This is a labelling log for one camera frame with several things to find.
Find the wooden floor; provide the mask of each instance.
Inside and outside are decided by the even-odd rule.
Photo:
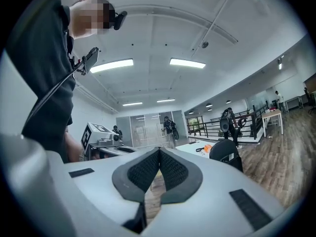
[[[239,154],[244,174],[274,195],[284,207],[302,197],[309,188],[316,164],[316,112],[310,107],[282,115],[284,135],[271,125],[259,144],[243,144]],[[157,176],[146,192],[148,224],[159,212],[160,196],[165,192],[163,177]]]

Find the glass wall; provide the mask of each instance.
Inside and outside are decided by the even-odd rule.
[[[186,127],[183,122],[183,115],[182,111],[175,111],[172,112],[173,122],[176,123],[177,131],[179,133],[179,144],[186,144],[187,142],[187,133],[186,133]]]
[[[165,116],[176,123],[179,133],[178,141],[183,144],[187,136],[182,111],[117,118],[117,126],[123,132],[123,143],[135,148],[149,146],[169,148],[170,144],[167,140],[166,131],[162,131]]]
[[[130,117],[130,125],[132,130],[133,147],[137,148],[147,146],[147,133],[144,115]]]
[[[248,109],[253,109],[253,105],[255,106],[256,110],[260,109],[264,105],[266,105],[266,100],[268,100],[268,94],[264,90],[262,92],[259,92],[255,95],[252,95],[250,97],[246,98]]]
[[[118,129],[122,131],[125,146],[133,147],[129,117],[117,118]]]

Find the orange object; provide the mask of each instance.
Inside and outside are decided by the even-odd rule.
[[[211,152],[211,149],[212,149],[212,146],[211,146],[210,144],[207,144],[207,145],[204,146],[204,151],[205,151],[206,153]]]

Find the table leg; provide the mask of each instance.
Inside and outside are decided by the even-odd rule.
[[[283,135],[283,122],[282,122],[282,115],[280,114],[280,123],[281,123],[281,134]]]
[[[266,136],[265,118],[262,118],[262,127],[263,127],[264,135]]]

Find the ceiling light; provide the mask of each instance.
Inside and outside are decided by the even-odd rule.
[[[202,69],[205,67],[204,63],[194,62],[194,61],[186,61],[186,60],[179,60],[179,59],[171,59],[170,65],[179,65],[179,66],[187,66],[193,68]]]
[[[157,103],[170,102],[170,101],[174,101],[174,100],[175,100],[175,99],[158,100]]]
[[[128,105],[142,105],[142,102],[138,102],[138,103],[131,103],[131,104],[123,104],[123,106],[128,106]]]
[[[126,66],[133,66],[133,65],[134,65],[133,59],[127,59],[127,60],[114,61],[114,62],[101,64],[101,65],[92,67],[90,71],[91,73],[96,73],[96,72],[100,72],[107,69],[115,69],[115,68],[121,68],[121,67],[126,67]]]

